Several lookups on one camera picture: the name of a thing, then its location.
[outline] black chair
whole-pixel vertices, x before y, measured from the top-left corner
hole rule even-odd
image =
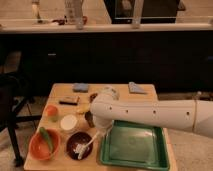
[[[13,150],[15,153],[15,166],[23,165],[23,158],[20,155],[15,129],[16,123],[39,120],[41,115],[34,116],[17,116],[26,102],[31,98],[25,96],[13,109],[14,105],[14,92],[17,88],[17,83],[13,78],[8,75],[0,75],[0,131],[7,128]]]
[[[141,23],[175,23],[180,0],[144,0]],[[133,9],[124,12],[122,1],[104,0],[112,24],[130,24]]]

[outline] small white bowl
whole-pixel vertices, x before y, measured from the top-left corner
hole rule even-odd
[[[67,133],[72,133],[75,131],[76,125],[77,125],[77,118],[76,116],[70,114],[66,115],[61,119],[60,126],[61,129]]]

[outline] bowl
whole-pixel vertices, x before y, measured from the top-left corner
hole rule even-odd
[[[87,144],[90,140],[92,139],[92,137],[87,134],[86,132],[77,132],[75,134],[73,134],[67,141],[67,146],[66,146],[66,152],[69,155],[69,157],[71,157],[74,160],[79,160],[78,159],[78,155],[79,153],[76,152],[78,146],[82,146]],[[86,158],[93,149],[93,143],[91,143],[86,151],[84,152],[82,159]]]
[[[37,132],[32,136],[29,144],[29,152],[36,160],[49,160],[59,149],[61,142],[59,133],[53,129],[46,130],[53,142],[53,152],[50,153],[47,142],[42,138],[41,134]]]

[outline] red object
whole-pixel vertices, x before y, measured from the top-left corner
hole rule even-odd
[[[53,105],[48,105],[45,109],[47,116],[53,116],[58,114],[58,108]]]
[[[48,160],[52,158],[59,149],[61,142],[59,133],[53,129],[47,129],[47,132],[53,142],[53,152],[50,153],[47,142],[42,138],[41,134],[37,132],[32,136],[29,144],[29,152],[34,159]]]
[[[87,23],[87,16],[83,16],[83,22],[84,22],[84,24]]]

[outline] brown bowl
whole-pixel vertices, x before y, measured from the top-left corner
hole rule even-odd
[[[77,132],[72,135],[67,141],[66,151],[67,154],[74,160],[78,160],[78,153],[76,153],[76,148],[78,145],[85,145],[91,140],[91,136],[86,132]],[[93,148],[93,143],[91,143],[86,151],[84,152],[82,159],[86,158],[91,152]]]

